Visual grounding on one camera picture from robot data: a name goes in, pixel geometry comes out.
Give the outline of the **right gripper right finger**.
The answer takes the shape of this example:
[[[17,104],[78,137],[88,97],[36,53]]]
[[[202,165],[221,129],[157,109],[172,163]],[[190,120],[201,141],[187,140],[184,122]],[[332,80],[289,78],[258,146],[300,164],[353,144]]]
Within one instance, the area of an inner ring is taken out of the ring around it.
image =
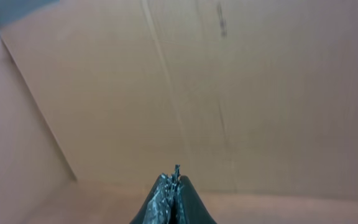
[[[216,224],[209,214],[189,177],[180,174],[180,166],[175,166],[172,174],[174,183],[173,223],[177,224]]]

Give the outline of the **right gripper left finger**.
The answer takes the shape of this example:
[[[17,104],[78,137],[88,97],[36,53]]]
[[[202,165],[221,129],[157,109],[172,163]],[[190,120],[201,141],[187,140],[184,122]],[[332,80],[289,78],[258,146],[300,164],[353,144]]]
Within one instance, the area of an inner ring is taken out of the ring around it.
[[[175,201],[175,184],[170,176],[161,174],[155,181],[139,212],[130,224],[168,224]]]

